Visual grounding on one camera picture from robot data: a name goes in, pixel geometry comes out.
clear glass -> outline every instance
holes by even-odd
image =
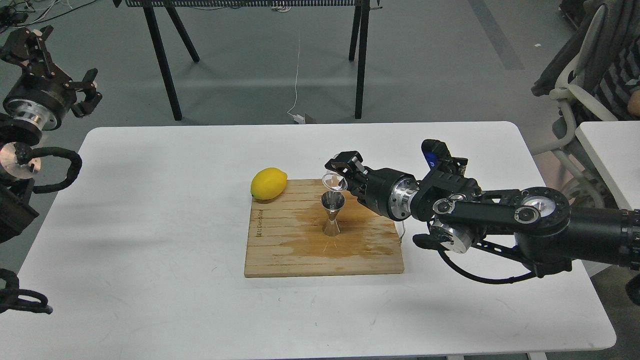
[[[347,181],[340,174],[327,171],[326,174],[322,177],[322,183],[324,187],[334,192],[343,192],[347,190]]]

lemon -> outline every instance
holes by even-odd
[[[251,195],[258,200],[270,200],[280,195],[287,186],[287,173],[279,168],[269,167],[253,177]]]

wooden cutting board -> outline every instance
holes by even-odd
[[[338,236],[322,232],[327,219],[319,179],[288,180],[269,202],[252,200],[245,277],[401,274],[404,263],[394,222],[343,192]]]

gray floor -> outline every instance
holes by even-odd
[[[371,13],[360,120],[353,118],[356,64],[346,60],[350,10],[180,9],[202,57],[193,64],[166,12],[158,9],[185,116],[176,123],[142,10],[116,9],[111,1],[101,0],[52,20],[55,31],[47,46],[54,61],[74,78],[97,67],[104,100],[87,119],[70,115],[61,129],[47,133],[43,144],[78,150],[87,132],[101,126],[291,124],[286,113],[294,103],[298,44],[300,73],[293,114],[308,113],[318,123],[505,120],[520,128],[529,146],[547,142],[552,139],[550,125],[557,109],[529,89],[572,34],[557,11],[558,2],[383,0],[384,9]],[[3,42],[5,38],[6,34],[0,36]],[[18,75],[17,67],[0,67],[0,94],[9,91]],[[212,154],[210,160],[216,156],[224,155]],[[536,163],[549,186],[566,180],[549,154],[537,156]],[[57,182],[65,166],[62,161],[44,160],[38,181]],[[54,195],[34,195],[31,204],[42,216],[22,235],[0,245],[0,267],[20,268],[53,199]],[[593,278],[618,334],[616,346],[548,353],[549,359],[639,357],[640,310],[624,295],[628,278],[630,273],[618,268]],[[467,359],[520,360],[526,355]]]

black rack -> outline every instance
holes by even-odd
[[[113,0],[116,7],[120,5],[122,0]],[[362,99],[364,96],[364,73],[365,62],[367,58],[367,35],[369,32],[369,12],[371,11],[371,0],[125,0],[125,4],[129,7],[142,7],[145,12],[145,18],[147,20],[147,26],[149,27],[149,33],[151,35],[151,41],[156,51],[156,58],[158,65],[160,66],[160,73],[162,74],[164,87],[166,88],[167,96],[169,97],[169,103],[171,104],[171,110],[173,112],[173,118],[176,121],[182,120],[182,111],[180,110],[180,103],[178,102],[178,95],[175,92],[173,85],[173,78],[171,77],[171,71],[169,70],[169,63],[166,59],[164,52],[164,45],[160,36],[160,29],[156,21],[156,15],[154,7],[165,8],[171,18],[175,29],[178,31],[182,42],[187,47],[189,55],[193,62],[200,61],[198,55],[189,34],[178,13],[176,7],[190,7],[190,6],[211,6],[211,7],[272,7],[272,6],[354,6],[353,13],[353,27],[351,30],[351,45],[349,47],[349,61],[354,61],[356,47],[358,45],[358,35],[360,35],[360,47],[358,48],[358,78],[356,81],[356,107],[355,118],[362,118]]]
[[[125,0],[127,6],[144,7],[271,7],[271,6],[361,6],[362,0],[255,0],[255,1],[224,1],[224,0]]]

